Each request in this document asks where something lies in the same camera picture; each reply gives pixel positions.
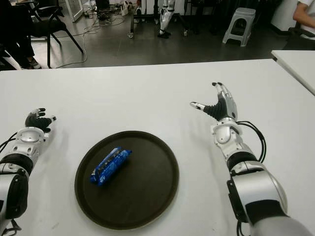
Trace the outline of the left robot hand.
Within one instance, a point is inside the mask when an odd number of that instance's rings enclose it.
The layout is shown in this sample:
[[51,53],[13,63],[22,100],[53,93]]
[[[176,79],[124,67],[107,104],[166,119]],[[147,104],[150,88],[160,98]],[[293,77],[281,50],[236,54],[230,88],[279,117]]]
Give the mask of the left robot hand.
[[46,117],[45,108],[37,108],[31,111],[26,120],[25,127],[35,127],[41,129],[44,133],[50,133],[49,125],[57,120],[56,116]]

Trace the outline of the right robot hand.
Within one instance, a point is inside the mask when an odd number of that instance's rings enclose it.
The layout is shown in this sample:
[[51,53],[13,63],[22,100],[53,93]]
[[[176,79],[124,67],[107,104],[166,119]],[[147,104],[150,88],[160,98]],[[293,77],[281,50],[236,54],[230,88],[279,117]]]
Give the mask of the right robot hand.
[[198,102],[190,102],[190,105],[197,110],[203,111],[217,121],[224,118],[231,118],[237,121],[237,106],[231,92],[221,82],[213,82],[212,86],[217,90],[218,101],[215,105],[204,105]]

